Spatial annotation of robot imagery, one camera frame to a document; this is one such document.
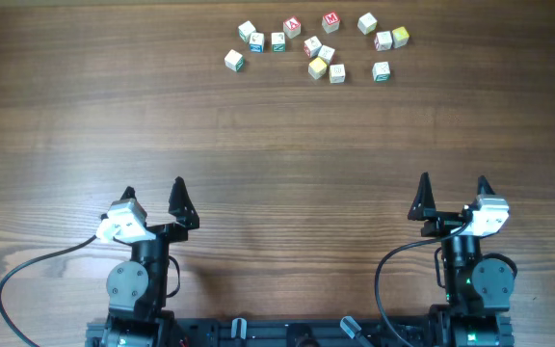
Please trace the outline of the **wooden block with O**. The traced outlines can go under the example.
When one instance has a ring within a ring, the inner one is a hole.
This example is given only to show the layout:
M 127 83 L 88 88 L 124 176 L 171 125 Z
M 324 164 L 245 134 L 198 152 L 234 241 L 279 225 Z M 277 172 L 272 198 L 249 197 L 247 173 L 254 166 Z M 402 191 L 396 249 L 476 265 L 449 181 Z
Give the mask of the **wooden block with O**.
M 330 65 L 330 82 L 332 84 L 344 83 L 346 78 L 345 66 L 343 64 Z

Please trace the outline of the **yellow topped wooden block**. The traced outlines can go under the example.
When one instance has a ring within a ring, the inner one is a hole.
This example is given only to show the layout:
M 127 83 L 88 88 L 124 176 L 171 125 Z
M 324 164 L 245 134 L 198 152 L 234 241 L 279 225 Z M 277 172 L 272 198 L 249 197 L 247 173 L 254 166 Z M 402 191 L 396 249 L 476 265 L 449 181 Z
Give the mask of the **yellow topped wooden block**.
M 328 69 L 327 63 L 319 57 L 316 57 L 308 65 L 308 73 L 315 80 L 318 80 L 321 77 L 323 77 L 327 72 L 327 69 Z

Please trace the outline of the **plain wooden block blue edge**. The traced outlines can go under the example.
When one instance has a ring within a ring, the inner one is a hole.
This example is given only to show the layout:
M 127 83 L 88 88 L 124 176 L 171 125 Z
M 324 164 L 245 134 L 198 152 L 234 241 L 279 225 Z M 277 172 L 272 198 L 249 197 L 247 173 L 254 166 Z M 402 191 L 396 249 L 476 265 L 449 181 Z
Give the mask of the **plain wooden block blue edge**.
M 334 54 L 335 54 L 334 48 L 327 45 L 323 45 L 318 51 L 317 57 L 320 58 L 325 64 L 330 65 Z

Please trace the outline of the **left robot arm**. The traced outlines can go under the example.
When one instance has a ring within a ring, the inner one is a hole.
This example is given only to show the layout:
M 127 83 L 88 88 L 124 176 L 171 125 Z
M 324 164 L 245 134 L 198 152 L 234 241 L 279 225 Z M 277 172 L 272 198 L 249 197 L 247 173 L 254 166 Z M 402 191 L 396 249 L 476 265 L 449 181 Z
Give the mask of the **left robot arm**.
M 116 241 L 131 248 L 130 259 L 113 268 L 106 280 L 109 307 L 102 327 L 87 329 L 88 346 L 187 346 L 188 338 L 166 300 L 178 293 L 168 290 L 168 269 L 177 261 L 170 244 L 185 242 L 199 228 L 199 216 L 182 177 L 177 177 L 169 197 L 169 224 L 150 226 L 135 190 L 127 187 L 102 216 L 96 232 L 106 243 Z

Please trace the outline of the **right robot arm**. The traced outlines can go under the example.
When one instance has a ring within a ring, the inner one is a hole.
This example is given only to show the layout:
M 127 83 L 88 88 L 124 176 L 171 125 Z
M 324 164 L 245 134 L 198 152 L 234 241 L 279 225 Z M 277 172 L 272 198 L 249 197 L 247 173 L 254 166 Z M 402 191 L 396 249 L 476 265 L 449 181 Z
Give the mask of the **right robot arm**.
M 476 197 L 460 212 L 436 209 L 427 173 L 419 180 L 408 218 L 422 221 L 423 237 L 440 241 L 435 252 L 436 282 L 447 303 L 429 311 L 430 343 L 451 347 L 508 347 L 515 345 L 510 298 L 517 267 L 503 254 L 483 254 L 480 242 L 507 222 L 510 207 L 484 176 L 478 178 Z

